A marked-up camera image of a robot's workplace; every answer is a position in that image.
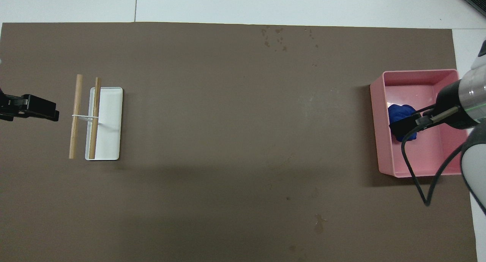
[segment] white tile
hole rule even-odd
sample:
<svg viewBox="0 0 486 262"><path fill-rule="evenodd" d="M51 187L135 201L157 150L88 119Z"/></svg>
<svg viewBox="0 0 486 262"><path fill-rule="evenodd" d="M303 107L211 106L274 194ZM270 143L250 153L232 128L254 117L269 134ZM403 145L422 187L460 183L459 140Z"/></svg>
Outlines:
<svg viewBox="0 0 486 262"><path fill-rule="evenodd" d="M463 0L137 0L137 21L486 28Z"/></svg>
<svg viewBox="0 0 486 262"><path fill-rule="evenodd" d="M486 30L453 30L454 50L459 76L469 71L486 38ZM476 235L478 262L486 262L486 216L471 196L472 220Z"/></svg>
<svg viewBox="0 0 486 262"><path fill-rule="evenodd" d="M135 2L136 0L0 0L0 23L132 22L135 19Z"/></svg>

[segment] white rectangular base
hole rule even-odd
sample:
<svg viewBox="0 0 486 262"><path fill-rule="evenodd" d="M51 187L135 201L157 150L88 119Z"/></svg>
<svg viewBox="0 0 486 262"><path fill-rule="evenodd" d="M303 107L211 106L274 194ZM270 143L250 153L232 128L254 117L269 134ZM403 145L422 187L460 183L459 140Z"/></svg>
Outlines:
<svg viewBox="0 0 486 262"><path fill-rule="evenodd" d="M90 90L90 108L88 115L93 115L94 87ZM122 132L123 89L121 87L102 87L99 93L98 135L96 153L89 159L91 122L88 122L86 134L86 160L117 160L120 157L120 135Z"/></svg>

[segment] wooden stick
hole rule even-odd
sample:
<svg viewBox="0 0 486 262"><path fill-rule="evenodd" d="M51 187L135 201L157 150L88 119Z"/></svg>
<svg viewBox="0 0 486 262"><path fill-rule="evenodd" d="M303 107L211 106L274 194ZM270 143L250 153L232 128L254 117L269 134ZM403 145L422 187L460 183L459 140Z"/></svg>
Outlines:
<svg viewBox="0 0 486 262"><path fill-rule="evenodd" d="M96 77L95 87L94 87L94 101L93 101L93 116L98 117L99 115L99 93L101 92L101 78ZM98 135L98 118L93 118L92 122L92 133L90 137L90 156L89 159L94 159L96 153L96 137Z"/></svg>
<svg viewBox="0 0 486 262"><path fill-rule="evenodd" d="M83 75L76 76L76 90L74 91L74 109L73 114L79 115L81 105L81 89L83 87ZM76 158L76 140L78 139L78 117L73 116L71 124L71 142L69 143L69 158Z"/></svg>

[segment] crumpled blue fabric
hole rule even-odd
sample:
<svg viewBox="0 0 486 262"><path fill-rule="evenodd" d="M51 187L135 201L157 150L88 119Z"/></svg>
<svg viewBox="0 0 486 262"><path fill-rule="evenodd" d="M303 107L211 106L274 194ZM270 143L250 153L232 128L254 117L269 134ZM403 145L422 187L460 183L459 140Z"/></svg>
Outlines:
<svg viewBox="0 0 486 262"><path fill-rule="evenodd" d="M408 104L404 104L404 105L392 104L388 108L388 116L390 117L390 123L409 117L410 115L412 115L413 112L415 112L415 109ZM395 136L395 137L397 141L401 142L404 136L401 137ZM408 140L413 140L416 138L417 138L417 133L411 135L410 138L408 138Z"/></svg>

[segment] pink plastic container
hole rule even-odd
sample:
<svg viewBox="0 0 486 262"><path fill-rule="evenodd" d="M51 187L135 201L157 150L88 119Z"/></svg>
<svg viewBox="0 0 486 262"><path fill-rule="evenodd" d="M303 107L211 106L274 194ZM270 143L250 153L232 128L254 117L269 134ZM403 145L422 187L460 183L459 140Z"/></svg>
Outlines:
<svg viewBox="0 0 486 262"><path fill-rule="evenodd" d="M434 104L437 93L459 80L455 69L386 71L370 85L376 150L380 172L395 177L411 177L401 155L401 143L388 127L388 105L408 104L415 109ZM408 141L406 152L417 177L435 175L447 156L467 138L466 130L441 124L418 132L417 139ZM443 174L460 174L457 156Z"/></svg>

